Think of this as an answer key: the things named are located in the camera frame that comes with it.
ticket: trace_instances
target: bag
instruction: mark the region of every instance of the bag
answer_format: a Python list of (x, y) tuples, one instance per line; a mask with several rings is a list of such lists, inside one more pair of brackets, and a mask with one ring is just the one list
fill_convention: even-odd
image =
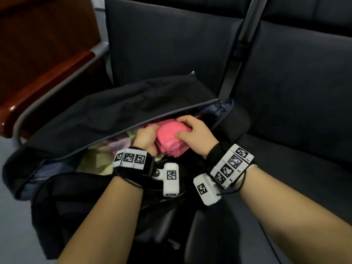
[[(3, 181), (15, 199), (31, 199), (32, 223), (47, 259), (59, 257), (112, 175), (73, 170), (59, 172), (33, 184), (31, 180), (36, 172), (46, 163), (79, 159), (90, 146), (150, 121), (187, 114), (202, 115), (219, 141), (233, 143), (250, 126), (244, 109), (232, 99), (219, 102), (195, 75), (163, 77), (83, 98), (47, 123), (11, 155), (3, 167)], [(206, 169), (204, 159), (192, 150), (179, 158), (169, 157), (167, 161), (178, 163), (183, 173), (187, 172), (187, 176), (180, 177), (180, 193), (194, 188), (193, 177)], [(146, 230), (186, 197), (167, 198), (161, 192), (145, 190), (135, 234)]]

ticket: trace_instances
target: pink cloth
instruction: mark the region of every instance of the pink cloth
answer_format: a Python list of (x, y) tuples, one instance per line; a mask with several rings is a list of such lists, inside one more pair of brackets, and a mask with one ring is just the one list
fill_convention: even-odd
[(191, 132), (185, 124), (177, 122), (175, 119), (168, 119), (160, 122), (149, 123), (147, 126), (157, 123), (160, 128), (156, 131), (155, 144), (163, 155), (179, 157), (189, 149), (184, 141), (175, 136), (175, 132)]

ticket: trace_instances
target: armrest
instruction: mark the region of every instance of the armrest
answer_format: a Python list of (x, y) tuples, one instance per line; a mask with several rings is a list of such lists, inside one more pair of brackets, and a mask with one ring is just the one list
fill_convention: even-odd
[(30, 105), (94, 57), (95, 53), (90, 50), (81, 51), (68, 60), (59, 63), (6, 100), (0, 106), (0, 135), (11, 138), (16, 120)]

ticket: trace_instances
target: floor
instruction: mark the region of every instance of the floor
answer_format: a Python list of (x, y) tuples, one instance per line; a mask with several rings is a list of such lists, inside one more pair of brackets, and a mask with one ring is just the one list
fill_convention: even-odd
[[(12, 154), (11, 142), (0, 137), (0, 167)], [(45, 259), (31, 223), (29, 201), (16, 201), (0, 180), (0, 263), (50, 264)]]

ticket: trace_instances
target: person's right hand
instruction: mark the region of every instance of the person's right hand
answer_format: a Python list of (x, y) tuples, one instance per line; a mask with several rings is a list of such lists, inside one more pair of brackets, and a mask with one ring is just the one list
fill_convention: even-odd
[(219, 143), (203, 121), (191, 115), (181, 116), (176, 120), (192, 128), (192, 132), (175, 133), (176, 138), (186, 142), (197, 154), (206, 158), (210, 150)]

